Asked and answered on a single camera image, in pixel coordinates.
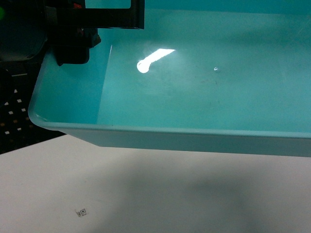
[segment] small sticker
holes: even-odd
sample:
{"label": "small sticker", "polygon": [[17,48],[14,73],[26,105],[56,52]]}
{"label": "small sticker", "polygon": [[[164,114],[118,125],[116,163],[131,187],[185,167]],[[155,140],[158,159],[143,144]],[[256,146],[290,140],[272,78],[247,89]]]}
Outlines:
{"label": "small sticker", "polygon": [[85,215],[86,215],[86,210],[83,209],[83,210],[80,210],[79,212],[76,212],[76,213],[77,213],[77,215],[78,215],[79,217],[82,217],[82,216],[85,216]]}

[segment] white table surface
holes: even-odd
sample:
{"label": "white table surface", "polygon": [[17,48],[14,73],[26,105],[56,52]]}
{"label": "white table surface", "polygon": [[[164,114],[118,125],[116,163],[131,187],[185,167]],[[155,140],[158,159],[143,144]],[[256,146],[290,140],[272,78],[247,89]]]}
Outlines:
{"label": "white table surface", "polygon": [[153,232],[310,233],[311,158],[100,148],[68,135],[0,155],[0,233]]}

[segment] perforated black panel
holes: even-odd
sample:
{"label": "perforated black panel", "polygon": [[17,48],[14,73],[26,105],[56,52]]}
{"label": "perforated black panel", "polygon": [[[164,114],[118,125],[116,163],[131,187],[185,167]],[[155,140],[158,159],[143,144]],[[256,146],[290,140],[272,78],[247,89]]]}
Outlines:
{"label": "perforated black panel", "polygon": [[63,135],[35,126],[28,117],[28,106],[40,64],[0,63],[15,82],[15,93],[0,107],[0,154]]}

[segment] black bracket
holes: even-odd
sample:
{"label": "black bracket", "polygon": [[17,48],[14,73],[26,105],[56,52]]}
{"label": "black bracket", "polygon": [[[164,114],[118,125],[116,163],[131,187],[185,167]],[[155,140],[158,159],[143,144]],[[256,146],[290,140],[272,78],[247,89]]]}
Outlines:
{"label": "black bracket", "polygon": [[100,43],[98,28],[144,29],[145,0],[128,9],[90,9],[85,0],[45,0],[48,44],[57,63],[88,62],[89,49]]}
{"label": "black bracket", "polygon": [[46,7],[48,23],[83,28],[144,29],[145,0],[131,0],[128,9]]}

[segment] teal plastic tray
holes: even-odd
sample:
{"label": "teal plastic tray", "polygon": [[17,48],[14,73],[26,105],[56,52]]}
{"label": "teal plastic tray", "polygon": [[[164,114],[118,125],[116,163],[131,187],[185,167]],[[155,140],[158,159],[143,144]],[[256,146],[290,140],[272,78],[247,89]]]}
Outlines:
{"label": "teal plastic tray", "polygon": [[105,147],[310,156],[310,12],[310,1],[146,0],[145,30],[99,29],[87,64],[46,55],[30,119]]}

